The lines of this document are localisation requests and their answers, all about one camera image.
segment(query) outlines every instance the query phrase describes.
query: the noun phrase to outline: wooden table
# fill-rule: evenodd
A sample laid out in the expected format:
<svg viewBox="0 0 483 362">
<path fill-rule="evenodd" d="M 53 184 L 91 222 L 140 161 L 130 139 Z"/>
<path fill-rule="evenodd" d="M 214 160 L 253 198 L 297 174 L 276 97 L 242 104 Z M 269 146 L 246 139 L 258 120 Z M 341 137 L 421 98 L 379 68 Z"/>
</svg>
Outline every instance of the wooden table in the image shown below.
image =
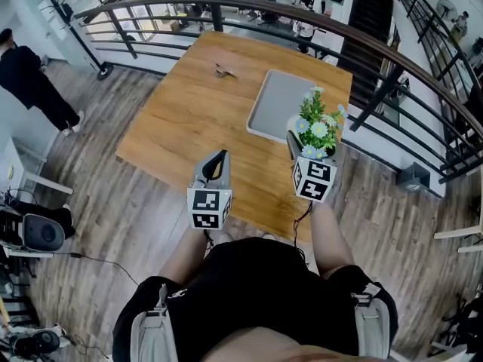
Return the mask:
<svg viewBox="0 0 483 362">
<path fill-rule="evenodd" d="M 237 78 L 217 78 L 215 63 Z M 292 238 L 294 219 L 305 212 L 307 201 L 295 196 L 288 148 L 246 129 L 270 69 L 323 87 L 329 112 L 337 111 L 339 103 L 347 107 L 350 73 L 274 44 L 206 32 L 155 89 L 117 155 L 185 192 L 195 164 L 227 149 L 234 191 L 232 216 Z M 309 227 L 309 219 L 304 219 L 298 230 L 300 240 L 310 241 Z"/>
</svg>

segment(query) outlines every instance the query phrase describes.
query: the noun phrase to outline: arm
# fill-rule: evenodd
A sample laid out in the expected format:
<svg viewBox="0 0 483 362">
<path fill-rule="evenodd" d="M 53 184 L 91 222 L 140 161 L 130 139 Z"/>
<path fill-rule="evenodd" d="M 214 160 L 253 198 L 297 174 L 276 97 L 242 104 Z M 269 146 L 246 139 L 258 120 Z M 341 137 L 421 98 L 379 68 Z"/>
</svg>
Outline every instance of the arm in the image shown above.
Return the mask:
<svg viewBox="0 0 483 362">
<path fill-rule="evenodd" d="M 319 274 L 329 278 L 337 269 L 354 264 L 351 250 L 340 232 L 332 208 L 314 203 L 310 214 L 312 245 Z"/>
<path fill-rule="evenodd" d="M 188 228 L 159 276 L 184 285 L 203 263 L 207 244 L 203 231 Z"/>
</svg>

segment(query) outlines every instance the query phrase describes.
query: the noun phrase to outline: wooden floor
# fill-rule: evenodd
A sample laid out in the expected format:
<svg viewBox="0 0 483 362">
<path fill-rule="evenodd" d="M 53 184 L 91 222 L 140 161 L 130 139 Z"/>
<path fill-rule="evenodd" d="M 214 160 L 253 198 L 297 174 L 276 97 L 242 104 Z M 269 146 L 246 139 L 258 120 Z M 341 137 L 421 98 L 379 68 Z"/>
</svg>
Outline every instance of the wooden floor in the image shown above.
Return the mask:
<svg viewBox="0 0 483 362">
<path fill-rule="evenodd" d="M 86 111 L 85 128 L 59 135 L 43 173 L 72 186 L 74 195 L 39 192 L 44 205 L 67 201 L 72 208 L 77 235 L 64 250 L 120 262 L 137 281 L 156 275 L 187 227 L 186 195 L 120 161 L 114 151 L 160 78 L 116 68 L 98 82 L 61 62 L 52 63 L 48 75 L 73 107 Z M 413 358 L 441 328 L 455 294 L 474 295 L 483 257 L 457 254 L 460 239 L 435 241 L 432 235 L 476 224 L 468 204 L 478 195 L 479 176 L 452 182 L 440 201 L 399 190 L 391 170 L 349 147 L 343 157 L 331 203 L 356 262 L 394 297 L 400 325 L 395 349 Z M 233 219 L 229 231 L 236 237 L 262 234 Z M 58 322 L 110 354 L 115 320 L 135 290 L 126 275 L 69 256 L 42 260 L 36 271 L 30 293 L 44 324 Z M 102 360 L 96 350 L 87 357 L 73 348 L 62 354 L 59 360 Z"/>
</svg>

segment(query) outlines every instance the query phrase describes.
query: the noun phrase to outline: artificial flower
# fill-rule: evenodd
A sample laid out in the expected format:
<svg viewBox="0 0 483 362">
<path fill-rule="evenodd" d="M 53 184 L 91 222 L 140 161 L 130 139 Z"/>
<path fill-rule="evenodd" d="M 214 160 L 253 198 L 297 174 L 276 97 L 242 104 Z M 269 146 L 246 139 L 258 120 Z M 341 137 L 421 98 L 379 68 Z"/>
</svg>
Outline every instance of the artificial flower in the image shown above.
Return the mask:
<svg viewBox="0 0 483 362">
<path fill-rule="evenodd" d="M 329 126 L 335 126 L 337 124 L 337 121 L 334 118 L 332 118 L 330 115 L 323 114 L 322 119 Z"/>
<path fill-rule="evenodd" d="M 310 129 L 310 123 L 306 119 L 299 118 L 297 122 L 295 122 L 295 129 L 297 130 L 298 134 L 304 134 L 308 129 Z"/>
<path fill-rule="evenodd" d="M 315 152 L 315 158 L 317 158 L 318 160 L 322 160 L 323 158 L 326 158 L 327 157 L 327 153 L 325 152 L 324 149 L 317 149 L 317 151 Z"/>
<path fill-rule="evenodd" d="M 315 158 L 317 149 L 312 145 L 305 145 L 302 149 L 302 156 L 305 158 Z"/>
<path fill-rule="evenodd" d="M 310 130 L 314 133 L 316 137 L 319 137 L 319 138 L 325 137 L 328 132 L 327 126 L 322 122 L 314 123 L 311 126 Z"/>
<path fill-rule="evenodd" d="M 338 109 L 339 109 L 339 113 L 344 117 L 344 118 L 347 118 L 347 111 L 346 109 L 344 108 L 344 106 L 342 105 L 339 105 L 338 106 Z"/>
</svg>

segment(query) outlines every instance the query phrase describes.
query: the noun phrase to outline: curved handrail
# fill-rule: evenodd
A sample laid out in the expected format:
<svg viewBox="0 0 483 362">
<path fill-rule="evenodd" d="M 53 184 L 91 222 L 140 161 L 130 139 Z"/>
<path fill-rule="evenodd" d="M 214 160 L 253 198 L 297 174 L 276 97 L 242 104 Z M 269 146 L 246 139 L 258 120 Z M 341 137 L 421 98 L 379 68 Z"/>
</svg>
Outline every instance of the curved handrail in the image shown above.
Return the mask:
<svg viewBox="0 0 483 362">
<path fill-rule="evenodd" d="M 465 68 L 468 70 L 469 77 L 471 78 L 473 84 L 476 84 L 476 87 L 479 87 L 480 92 L 481 92 L 480 81 L 476 77 L 475 72 L 473 71 L 472 67 L 469 65 L 469 61 L 466 58 L 466 55 L 464 54 L 463 50 L 461 50 L 460 45 L 458 44 L 458 42 L 452 36 L 451 31 L 446 26 L 443 19 L 440 18 L 438 12 L 429 4 L 429 2 L 427 0 L 422 0 L 422 1 L 427 6 L 427 8 L 430 10 L 430 12 L 434 15 L 435 19 L 438 21 L 438 25 L 445 30 L 446 34 L 448 35 L 448 38 L 450 39 L 451 44 L 453 45 L 453 47 L 456 49 L 456 51 L 458 53 L 458 57 L 463 61 Z"/>
<path fill-rule="evenodd" d="M 372 36 L 353 27 L 347 26 L 339 21 L 333 20 L 325 15 L 315 12 L 305 11 L 292 5 L 283 5 L 276 2 L 268 2 L 267 0 L 127 0 L 123 2 L 115 2 L 102 5 L 90 10 L 81 12 L 74 16 L 75 19 L 81 19 L 86 16 L 97 16 L 106 11 L 112 11 L 118 8 L 127 8 L 137 5 L 154 5 L 154 4 L 206 4 L 206 5 L 222 5 L 227 7 L 244 8 L 257 11 L 268 11 L 278 15 L 299 20 L 304 23 L 311 24 L 315 27 L 325 29 L 336 35 L 350 38 L 353 41 L 362 43 L 369 48 L 379 52 L 386 59 L 400 65 L 404 70 L 412 74 L 415 78 L 421 80 L 429 89 L 441 97 L 449 106 L 459 112 L 473 130 L 483 139 L 483 126 L 476 120 L 471 112 L 463 106 L 454 96 L 437 81 L 431 74 L 421 69 L 412 60 L 404 55 L 394 51 L 387 44 L 376 40 Z"/>
</svg>

